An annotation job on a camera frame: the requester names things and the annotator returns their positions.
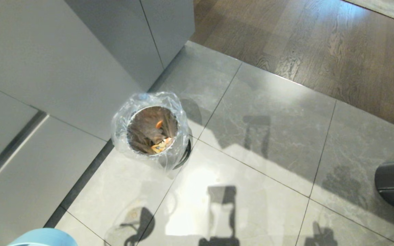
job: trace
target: garbage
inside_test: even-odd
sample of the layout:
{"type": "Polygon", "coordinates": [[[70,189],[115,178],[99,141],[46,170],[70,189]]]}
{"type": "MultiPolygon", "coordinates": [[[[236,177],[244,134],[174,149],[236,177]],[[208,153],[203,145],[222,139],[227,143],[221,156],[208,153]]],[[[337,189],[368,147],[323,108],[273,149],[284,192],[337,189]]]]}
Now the garbage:
{"type": "Polygon", "coordinates": [[[174,93],[133,95],[114,115],[111,138],[119,152],[170,171],[191,151],[186,113],[174,93]]]}

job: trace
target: hardwood floorboard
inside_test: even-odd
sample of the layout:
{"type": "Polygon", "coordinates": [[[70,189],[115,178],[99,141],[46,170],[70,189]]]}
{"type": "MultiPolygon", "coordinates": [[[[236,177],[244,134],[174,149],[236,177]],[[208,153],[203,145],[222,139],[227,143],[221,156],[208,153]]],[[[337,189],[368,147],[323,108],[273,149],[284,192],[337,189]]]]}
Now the hardwood floorboard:
{"type": "Polygon", "coordinates": [[[342,0],[194,0],[191,41],[394,124],[394,19],[342,0]]]}

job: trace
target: tile floor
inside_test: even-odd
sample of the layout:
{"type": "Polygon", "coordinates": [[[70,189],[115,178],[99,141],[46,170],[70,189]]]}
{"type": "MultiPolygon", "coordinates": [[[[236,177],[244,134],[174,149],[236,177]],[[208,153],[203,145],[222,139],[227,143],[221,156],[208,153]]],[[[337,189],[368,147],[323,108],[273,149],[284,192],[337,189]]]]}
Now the tile floor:
{"type": "Polygon", "coordinates": [[[153,90],[180,97],[191,157],[165,176],[113,149],[56,226],[79,246],[394,246],[373,182],[394,125],[192,42],[153,90]]]}

